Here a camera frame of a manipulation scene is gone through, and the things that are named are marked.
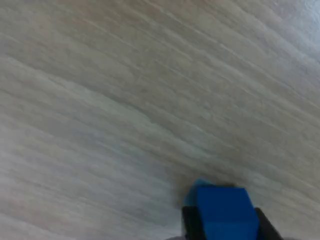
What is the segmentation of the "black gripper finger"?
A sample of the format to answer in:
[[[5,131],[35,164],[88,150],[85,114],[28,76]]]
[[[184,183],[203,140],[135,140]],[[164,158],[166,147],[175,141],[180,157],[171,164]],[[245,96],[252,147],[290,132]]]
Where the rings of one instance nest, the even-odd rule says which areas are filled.
[[[272,223],[269,221],[269,219],[263,213],[263,211],[258,207],[255,208],[255,211],[259,220],[259,227],[258,227],[256,239],[257,240],[284,240],[284,238],[272,225]]]
[[[183,235],[186,240],[206,240],[203,223],[196,206],[182,207]]]

